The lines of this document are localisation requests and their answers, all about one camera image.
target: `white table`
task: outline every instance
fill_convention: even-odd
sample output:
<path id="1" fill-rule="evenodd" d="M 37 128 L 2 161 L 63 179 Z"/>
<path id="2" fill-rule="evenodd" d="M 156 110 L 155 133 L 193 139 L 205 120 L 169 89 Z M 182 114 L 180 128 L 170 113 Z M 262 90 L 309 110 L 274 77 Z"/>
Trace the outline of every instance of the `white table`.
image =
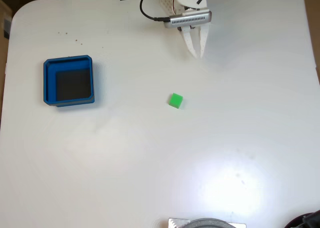
<path id="1" fill-rule="evenodd" d="M 41 0 L 15 15 L 0 227 L 284 227 L 320 204 L 320 86 L 304 0 L 208 0 L 202 60 L 140 0 Z M 145 11 L 163 15 L 159 0 Z M 43 102 L 43 63 L 88 54 L 95 103 Z M 172 92 L 182 109 L 167 104 Z"/>

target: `black cable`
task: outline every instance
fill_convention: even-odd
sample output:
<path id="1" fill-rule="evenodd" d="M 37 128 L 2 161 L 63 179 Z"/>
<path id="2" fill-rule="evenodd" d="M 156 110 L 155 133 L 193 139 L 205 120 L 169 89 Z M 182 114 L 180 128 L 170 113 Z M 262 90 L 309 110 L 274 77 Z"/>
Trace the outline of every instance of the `black cable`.
<path id="1" fill-rule="evenodd" d="M 164 18 L 153 18 L 153 17 L 150 17 L 148 14 L 146 14 L 143 9 L 142 9 L 142 3 L 144 2 L 144 0 L 141 0 L 140 1 L 140 11 L 141 13 L 147 17 L 148 19 L 151 19 L 153 21 L 157 21 L 157 22 L 170 22 L 170 17 L 164 17 Z"/>

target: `blue bin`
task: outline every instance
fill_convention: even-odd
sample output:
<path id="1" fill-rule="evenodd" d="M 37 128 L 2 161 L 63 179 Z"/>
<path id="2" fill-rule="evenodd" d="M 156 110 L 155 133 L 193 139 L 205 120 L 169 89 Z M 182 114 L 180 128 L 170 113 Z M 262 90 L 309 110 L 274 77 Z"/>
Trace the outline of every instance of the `blue bin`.
<path id="1" fill-rule="evenodd" d="M 95 101 L 92 59 L 88 55 L 48 59 L 43 64 L 43 100 L 57 107 Z"/>

